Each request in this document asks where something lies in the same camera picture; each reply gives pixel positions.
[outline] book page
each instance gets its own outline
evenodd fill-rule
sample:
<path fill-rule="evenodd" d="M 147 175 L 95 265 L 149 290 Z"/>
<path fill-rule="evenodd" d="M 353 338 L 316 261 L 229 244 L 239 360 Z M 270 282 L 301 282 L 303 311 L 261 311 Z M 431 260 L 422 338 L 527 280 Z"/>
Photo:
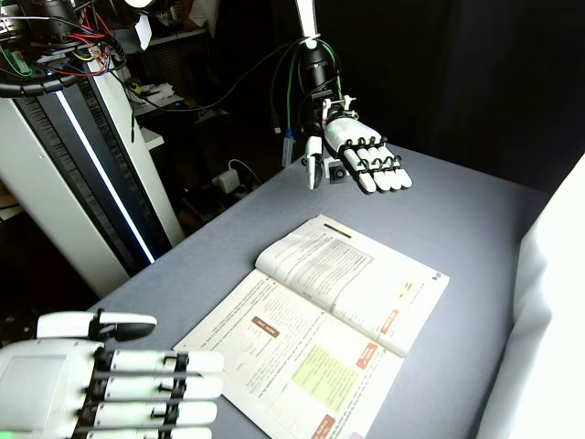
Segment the book page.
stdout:
<path fill-rule="evenodd" d="M 176 346 L 225 357 L 224 395 L 273 439 L 361 439 L 402 359 L 259 270 Z"/>
<path fill-rule="evenodd" d="M 401 356 L 449 277 L 329 219 L 310 219 L 256 266 Z"/>

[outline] led strip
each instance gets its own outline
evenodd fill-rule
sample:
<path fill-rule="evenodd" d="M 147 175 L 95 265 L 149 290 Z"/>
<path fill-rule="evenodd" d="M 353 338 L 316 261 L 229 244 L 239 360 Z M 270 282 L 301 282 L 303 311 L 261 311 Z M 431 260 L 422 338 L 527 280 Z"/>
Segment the led strip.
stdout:
<path fill-rule="evenodd" d="M 136 238 L 136 240 L 138 241 L 138 243 L 142 247 L 143 252 L 146 255 L 146 258 L 148 258 L 148 261 L 150 263 L 153 263 L 154 262 L 153 255 L 148 250 L 148 247 L 146 246 L 146 243 L 144 242 L 143 237 L 140 235 L 140 232 L 138 231 L 138 229 L 136 229 L 136 225 L 134 224 L 134 221 L 130 217 L 130 214 L 128 213 L 128 210 L 126 210 L 126 207 L 123 205 L 122 200 L 120 199 L 120 197 L 118 196 L 118 193 L 116 192 L 116 189 L 114 188 L 112 182 L 108 178 L 106 171 L 103 169 L 103 166 L 101 165 L 100 160 L 93 152 L 93 148 L 91 148 L 90 141 L 86 137 L 85 133 L 83 133 L 83 130 L 81 129 L 81 125 L 78 122 L 77 118 L 75 117 L 73 110 L 71 110 L 71 107 L 69 106 L 69 103 L 67 102 L 67 99 L 65 99 L 65 95 L 63 94 L 63 91 L 57 91 L 55 94 L 57 94 L 58 100 L 59 100 L 59 102 L 61 102 L 61 106 L 63 107 L 63 109 L 65 110 L 65 113 L 69 117 L 69 120 L 73 124 L 73 128 L 75 128 L 77 135 L 80 137 L 81 143 L 83 144 L 83 147 L 85 147 L 85 150 L 87 151 L 88 155 L 90 156 L 91 162 L 93 163 L 95 168 L 98 170 L 98 173 L 100 174 L 101 180 L 103 181 L 103 183 L 106 185 L 106 187 L 110 191 L 110 194 L 112 195 L 113 200 L 115 201 L 116 205 L 118 206 L 118 209 L 120 210 L 120 212 L 124 216 L 124 219 L 128 223 L 128 226 L 130 226 L 130 230 L 134 234 L 134 237 Z"/>

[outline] white cable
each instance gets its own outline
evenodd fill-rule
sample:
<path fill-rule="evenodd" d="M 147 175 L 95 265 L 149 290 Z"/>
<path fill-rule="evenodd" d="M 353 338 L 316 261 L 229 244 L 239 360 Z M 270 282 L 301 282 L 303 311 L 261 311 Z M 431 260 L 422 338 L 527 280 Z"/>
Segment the white cable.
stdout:
<path fill-rule="evenodd" d="M 239 164 L 244 166 L 246 169 L 248 169 L 250 171 L 250 173 L 254 176 L 254 178 L 256 178 L 256 181 L 258 181 L 259 184 L 262 184 L 262 180 L 260 180 L 258 178 L 258 176 L 256 175 L 256 173 L 254 171 L 252 171 L 251 168 L 248 165 L 246 165 L 244 162 L 242 162 L 241 160 L 238 160 L 237 158 L 232 158 L 231 160 L 228 161 L 228 168 L 229 169 L 233 169 L 233 167 L 231 167 L 231 162 L 238 162 Z"/>
<path fill-rule="evenodd" d="M 78 122 L 77 117 L 75 117 L 73 110 L 71 110 L 71 107 L 69 106 L 69 103 L 67 102 L 67 99 L 65 99 L 65 95 L 63 94 L 63 91 L 57 91 L 57 93 L 55 93 L 55 94 L 57 94 L 58 100 L 59 100 L 59 102 L 61 102 L 61 106 L 63 107 L 63 110 L 65 110 L 65 113 L 69 117 L 69 120 L 71 121 L 71 124 L 73 125 L 73 128 L 75 129 L 75 132 L 77 133 L 78 137 L 80 138 L 81 143 L 83 144 L 83 147 L 85 148 L 85 151 L 90 156 L 91 162 L 93 163 L 93 165 L 97 169 L 98 174 L 100 174 L 100 177 L 101 177 L 101 180 L 103 181 L 103 184 L 106 186 L 106 188 L 108 188 L 108 191 L 110 192 L 110 195 L 112 195 L 112 198 L 113 198 L 114 202 L 116 203 L 116 206 L 118 206 L 118 209 L 122 213 L 122 216 L 126 220 L 126 223 L 128 224 L 128 226 L 130 227 L 130 230 L 132 231 L 134 237 L 136 238 L 136 240 L 140 244 L 140 247 L 143 249 L 143 252 L 146 255 L 146 258 L 148 259 L 148 262 L 153 263 L 154 262 L 153 255 L 148 250 L 148 247 L 146 246 L 146 242 L 144 242 L 143 237 L 141 236 L 140 232 L 136 228 L 136 225 L 134 224 L 134 221 L 130 217 L 128 210 L 126 210 L 126 207 L 123 205 L 122 200 L 120 199 L 120 196 L 118 195 L 118 193 L 116 192 L 116 189 L 114 188 L 112 182 L 110 181 L 110 178 L 106 174 L 106 171 L 103 169 L 103 166 L 101 165 L 100 160 L 98 159 L 95 152 L 93 151 L 93 148 L 91 147 L 90 141 L 86 137 L 85 133 L 83 133 L 83 130 L 81 129 L 81 125 Z"/>

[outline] robotic arm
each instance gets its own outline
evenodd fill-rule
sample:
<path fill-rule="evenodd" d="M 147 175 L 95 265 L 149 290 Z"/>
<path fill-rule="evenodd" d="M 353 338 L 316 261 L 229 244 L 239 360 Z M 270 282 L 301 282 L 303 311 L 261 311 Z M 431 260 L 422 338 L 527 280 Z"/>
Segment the robotic arm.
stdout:
<path fill-rule="evenodd" d="M 0 350 L 0 435 L 209 439 L 206 425 L 217 407 L 208 400 L 222 392 L 222 380 L 213 376 L 223 369 L 221 354 L 103 344 L 143 337 L 155 325 L 151 316 L 101 311 L 42 316 L 39 339 Z"/>
<path fill-rule="evenodd" d="M 325 155 L 339 160 L 345 170 L 367 194 L 407 189 L 412 186 L 402 167 L 401 157 L 388 149 L 387 138 L 361 123 L 351 103 L 355 98 L 343 95 L 333 50 L 317 39 L 313 0 L 297 0 L 301 20 L 303 71 L 311 90 L 305 97 L 311 108 L 303 118 L 308 134 L 305 148 L 307 184 L 319 186 L 324 174 Z"/>

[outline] yellow wire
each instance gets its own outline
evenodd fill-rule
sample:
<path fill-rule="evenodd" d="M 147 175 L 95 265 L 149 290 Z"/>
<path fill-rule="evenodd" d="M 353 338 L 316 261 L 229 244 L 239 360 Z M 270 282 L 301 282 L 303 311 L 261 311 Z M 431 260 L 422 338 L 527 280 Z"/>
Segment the yellow wire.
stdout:
<path fill-rule="evenodd" d="M 95 57 L 92 57 L 92 58 L 84 58 L 84 57 L 82 57 L 81 55 L 78 55 L 77 53 L 75 53 L 75 50 L 71 51 L 71 53 L 72 53 L 72 54 L 73 54 L 75 57 L 77 57 L 77 58 L 81 59 L 82 61 L 93 61 L 93 60 L 95 59 Z"/>

